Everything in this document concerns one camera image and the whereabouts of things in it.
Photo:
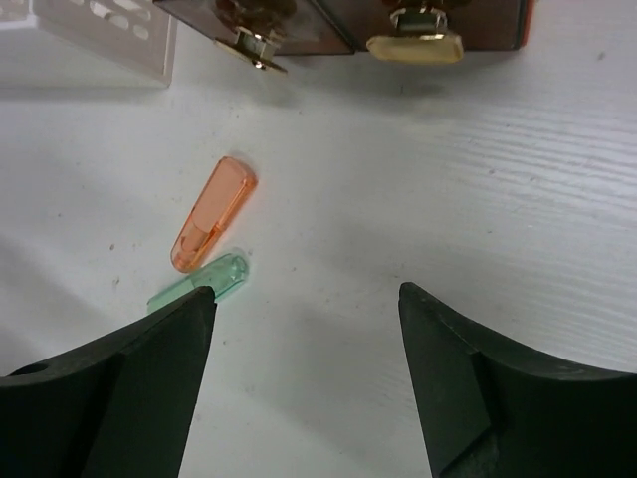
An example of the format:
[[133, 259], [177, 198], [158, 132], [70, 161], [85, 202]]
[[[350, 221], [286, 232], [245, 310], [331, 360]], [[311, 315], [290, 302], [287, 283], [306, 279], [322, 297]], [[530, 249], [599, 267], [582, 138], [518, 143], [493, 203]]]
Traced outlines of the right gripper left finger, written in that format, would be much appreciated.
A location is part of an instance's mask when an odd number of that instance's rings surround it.
[[216, 309], [200, 287], [2, 377], [2, 476], [178, 476]]

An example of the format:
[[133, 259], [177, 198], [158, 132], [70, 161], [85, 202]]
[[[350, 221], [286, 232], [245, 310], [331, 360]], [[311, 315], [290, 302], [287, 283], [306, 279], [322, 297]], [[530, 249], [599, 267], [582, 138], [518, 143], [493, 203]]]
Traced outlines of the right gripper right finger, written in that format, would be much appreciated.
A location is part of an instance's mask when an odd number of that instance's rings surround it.
[[632, 477], [636, 377], [540, 352], [413, 283], [399, 320], [435, 477]]

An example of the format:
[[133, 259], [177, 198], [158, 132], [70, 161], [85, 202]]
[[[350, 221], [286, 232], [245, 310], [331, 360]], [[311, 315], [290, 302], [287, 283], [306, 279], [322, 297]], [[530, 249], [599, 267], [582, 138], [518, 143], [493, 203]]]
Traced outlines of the green highlighter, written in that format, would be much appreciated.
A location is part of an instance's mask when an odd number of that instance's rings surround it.
[[245, 284], [249, 275], [245, 253], [239, 249], [230, 251], [155, 294], [148, 300], [146, 311], [151, 314], [200, 287], [212, 288], [219, 302]]

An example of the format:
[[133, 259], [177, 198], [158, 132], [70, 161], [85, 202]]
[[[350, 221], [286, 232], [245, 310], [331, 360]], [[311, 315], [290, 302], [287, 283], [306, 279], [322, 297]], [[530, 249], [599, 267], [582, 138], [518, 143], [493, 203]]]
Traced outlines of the orange highlighter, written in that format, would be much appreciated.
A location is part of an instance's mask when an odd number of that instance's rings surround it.
[[172, 266], [189, 274], [199, 268], [258, 185], [243, 161], [223, 156], [203, 186], [170, 252]]

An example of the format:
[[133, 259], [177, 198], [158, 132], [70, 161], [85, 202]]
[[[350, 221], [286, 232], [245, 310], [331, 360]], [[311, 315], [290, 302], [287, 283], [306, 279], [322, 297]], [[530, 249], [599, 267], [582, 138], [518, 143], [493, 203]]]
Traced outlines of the teal orange drawer box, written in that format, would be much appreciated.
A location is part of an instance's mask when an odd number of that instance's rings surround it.
[[384, 62], [450, 65], [466, 52], [509, 52], [528, 40], [525, 0], [158, 1], [156, 7], [260, 71], [278, 56], [368, 52]]

